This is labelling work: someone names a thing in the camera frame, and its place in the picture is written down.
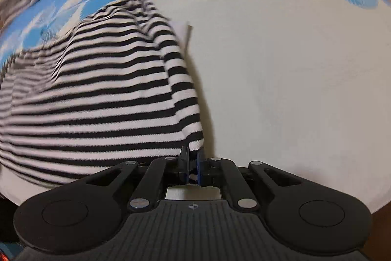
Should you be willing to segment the striped grey hooded sweater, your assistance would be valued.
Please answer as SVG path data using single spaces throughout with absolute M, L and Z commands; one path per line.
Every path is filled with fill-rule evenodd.
M 152 0 L 116 0 L 1 70 L 1 164 L 43 186 L 204 145 L 196 89 Z

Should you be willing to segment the blue white patterned bedsheet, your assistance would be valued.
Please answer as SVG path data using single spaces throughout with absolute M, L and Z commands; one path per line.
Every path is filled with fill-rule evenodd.
M 52 42 L 116 0 L 38 0 L 1 29 L 10 56 Z M 197 93 L 203 149 L 260 160 L 390 202 L 390 0 L 152 0 Z M 1 164 L 16 204 L 56 187 Z

